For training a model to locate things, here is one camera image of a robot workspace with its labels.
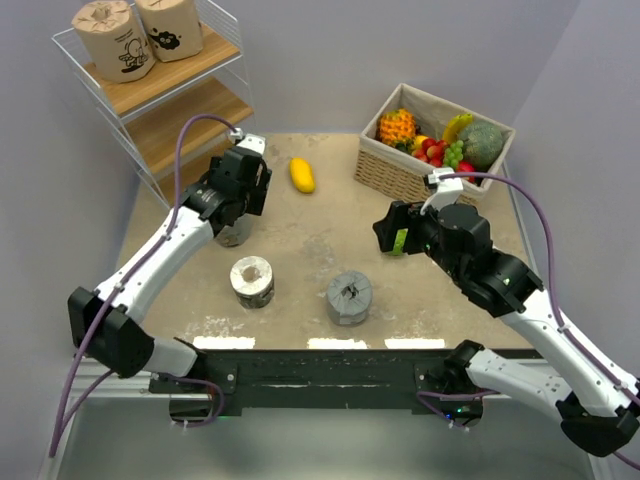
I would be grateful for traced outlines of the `brown paper towel roll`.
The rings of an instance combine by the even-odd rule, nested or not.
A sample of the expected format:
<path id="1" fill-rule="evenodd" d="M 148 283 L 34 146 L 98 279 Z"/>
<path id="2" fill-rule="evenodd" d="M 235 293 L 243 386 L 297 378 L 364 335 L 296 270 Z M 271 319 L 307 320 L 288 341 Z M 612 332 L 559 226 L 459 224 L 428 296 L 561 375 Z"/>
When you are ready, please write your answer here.
<path id="1" fill-rule="evenodd" d="M 146 34 L 127 1 L 93 1 L 73 17 L 79 35 L 103 79 L 128 83 L 155 65 Z"/>

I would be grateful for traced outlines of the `brown roll with black print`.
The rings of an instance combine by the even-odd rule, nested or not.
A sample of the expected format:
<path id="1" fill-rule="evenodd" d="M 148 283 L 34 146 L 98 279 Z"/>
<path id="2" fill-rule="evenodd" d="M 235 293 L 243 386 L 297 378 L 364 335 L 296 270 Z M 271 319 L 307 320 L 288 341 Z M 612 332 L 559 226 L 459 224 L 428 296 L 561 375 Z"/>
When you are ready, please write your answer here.
<path id="1" fill-rule="evenodd" d="M 136 0 L 135 6 L 158 60 L 178 61 L 202 51 L 203 33 L 193 0 Z"/>

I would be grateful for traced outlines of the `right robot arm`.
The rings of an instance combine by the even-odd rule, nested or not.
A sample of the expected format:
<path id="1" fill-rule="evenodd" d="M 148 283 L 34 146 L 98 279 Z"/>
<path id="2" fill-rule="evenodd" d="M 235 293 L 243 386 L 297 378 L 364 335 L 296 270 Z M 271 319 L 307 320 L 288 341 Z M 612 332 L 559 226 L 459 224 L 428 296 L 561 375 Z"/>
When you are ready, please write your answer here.
<path id="1" fill-rule="evenodd" d="M 496 249 L 477 209 L 442 209 L 394 201 L 373 230 L 382 252 L 399 232 L 406 254 L 424 253 L 475 306 L 525 338 L 554 369 L 543 375 L 465 341 L 448 360 L 445 379 L 459 393 L 473 387 L 505 394 L 551 418 L 575 445 L 606 457 L 639 430 L 639 380 L 612 366 L 566 317 L 553 314 L 542 280 L 520 259 Z"/>

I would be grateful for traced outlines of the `grey paper towel roll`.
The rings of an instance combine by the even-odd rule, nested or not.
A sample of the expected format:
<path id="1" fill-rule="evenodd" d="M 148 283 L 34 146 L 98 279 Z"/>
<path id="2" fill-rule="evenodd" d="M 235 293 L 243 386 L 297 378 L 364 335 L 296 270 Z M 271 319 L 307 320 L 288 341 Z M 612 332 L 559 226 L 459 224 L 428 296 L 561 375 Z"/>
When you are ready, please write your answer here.
<path id="1" fill-rule="evenodd" d="M 248 216 L 242 216 L 232 226 L 225 226 L 216 236 L 215 241 L 225 248 L 240 246 L 249 238 L 252 225 L 252 220 Z"/>

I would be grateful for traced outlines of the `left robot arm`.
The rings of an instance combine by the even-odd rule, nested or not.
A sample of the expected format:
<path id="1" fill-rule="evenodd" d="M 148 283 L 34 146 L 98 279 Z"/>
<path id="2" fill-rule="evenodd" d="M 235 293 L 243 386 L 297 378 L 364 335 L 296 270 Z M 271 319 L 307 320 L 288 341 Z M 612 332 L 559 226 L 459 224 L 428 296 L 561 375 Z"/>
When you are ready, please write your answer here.
<path id="1" fill-rule="evenodd" d="M 161 227 L 116 273 L 68 299 L 72 340 L 122 378 L 169 374 L 185 392 L 200 390 L 207 368 L 191 344 L 147 334 L 142 322 L 157 295 L 201 247 L 246 214 L 262 213 L 271 171 L 264 138 L 247 136 L 215 157 L 200 181 L 180 195 Z"/>

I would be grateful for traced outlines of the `green bumpy citrus fruit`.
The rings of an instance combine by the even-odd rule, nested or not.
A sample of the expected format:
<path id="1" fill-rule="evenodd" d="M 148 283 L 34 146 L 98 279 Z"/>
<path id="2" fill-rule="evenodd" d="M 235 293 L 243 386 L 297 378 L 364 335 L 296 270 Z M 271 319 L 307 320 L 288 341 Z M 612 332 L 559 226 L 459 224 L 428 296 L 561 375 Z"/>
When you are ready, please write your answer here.
<path id="1" fill-rule="evenodd" d="M 401 256 L 404 254 L 404 244 L 406 241 L 407 229 L 399 229 L 396 231 L 391 255 Z"/>

